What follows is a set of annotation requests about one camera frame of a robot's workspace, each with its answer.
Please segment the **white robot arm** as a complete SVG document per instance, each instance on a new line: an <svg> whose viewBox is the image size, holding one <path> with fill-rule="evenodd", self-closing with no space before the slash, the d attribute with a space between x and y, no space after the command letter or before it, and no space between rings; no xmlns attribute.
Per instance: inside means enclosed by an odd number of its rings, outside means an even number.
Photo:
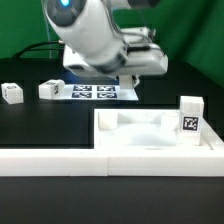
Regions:
<svg viewBox="0 0 224 224"><path fill-rule="evenodd" d="M168 57L146 28L121 29L113 12L151 8L160 0L43 0L50 25L64 42L63 66L79 76L163 75Z"/></svg>

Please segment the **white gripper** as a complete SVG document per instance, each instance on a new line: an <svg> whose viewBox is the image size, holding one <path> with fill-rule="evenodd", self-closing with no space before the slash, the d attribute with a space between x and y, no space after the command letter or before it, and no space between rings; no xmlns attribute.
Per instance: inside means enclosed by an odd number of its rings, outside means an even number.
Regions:
<svg viewBox="0 0 224 224"><path fill-rule="evenodd" d="M63 66L77 76L138 76L163 75L168 69L168 57L152 42L155 31L146 27L124 28L126 46L115 51L115 45L102 53L84 57L68 46L64 49Z"/></svg>

